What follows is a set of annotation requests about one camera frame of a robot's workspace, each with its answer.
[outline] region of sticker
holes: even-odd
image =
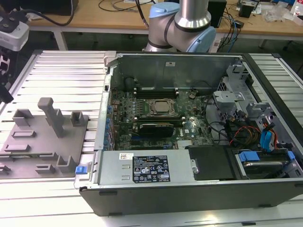
[[[132,159],[135,183],[170,182],[167,156],[132,156]]]
[[[120,153],[119,154],[119,159],[120,160],[132,160],[134,154],[133,153]]]

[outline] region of blue wire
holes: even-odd
[[[233,18],[230,18],[230,20],[233,22],[233,25],[235,26],[235,30],[237,30],[235,20],[234,20]],[[229,53],[229,51],[231,51],[231,49],[232,49],[233,45],[235,44],[236,37],[237,37],[237,35],[235,35],[235,37],[233,38],[233,40],[232,40],[232,44],[230,45],[230,47],[229,47],[229,49],[228,49],[227,53]]]

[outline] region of gray fixture plate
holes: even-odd
[[[76,165],[80,161],[82,146],[84,142],[85,132],[88,124],[89,117],[84,115],[84,126],[73,127],[70,116],[64,115],[64,137],[57,138],[54,130],[47,123],[45,115],[34,115],[34,118],[28,118],[27,122],[31,130],[34,130],[36,136],[33,138],[18,138],[14,139],[12,134],[16,131],[22,131],[15,124],[11,130],[7,140],[5,141],[0,151],[0,165],[5,165],[10,168],[8,174],[1,173],[0,179],[17,179],[17,178],[53,178],[53,177],[74,177],[75,167],[68,172],[62,173],[57,167],[58,158],[61,156],[65,162],[68,161],[69,156],[72,157]],[[11,161],[5,160],[3,154],[9,155],[4,149],[7,145],[24,145],[28,144],[31,148],[29,151],[12,152],[12,156],[18,155]],[[57,158],[45,160],[34,154],[49,154],[56,153]],[[48,174],[38,174],[36,172],[36,165],[51,164],[55,168],[55,172]]]

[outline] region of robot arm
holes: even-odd
[[[163,2],[150,11],[148,52],[206,52],[215,38],[208,0]]]
[[[28,40],[27,17],[20,11],[9,14],[0,11],[0,101],[10,103],[14,98],[5,85],[15,74],[18,53]]]

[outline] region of blue latch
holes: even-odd
[[[273,136],[273,133],[271,131],[263,130],[261,133],[260,145],[267,152],[271,151],[269,149],[269,144],[271,142],[272,136]]]
[[[239,154],[241,162],[260,161],[256,151],[243,151]]]
[[[77,174],[77,175],[87,174],[87,166],[77,166],[75,174]]]
[[[287,154],[288,154],[290,160],[294,160],[295,159],[295,156],[294,156],[294,154],[293,154],[292,151],[288,151]]]

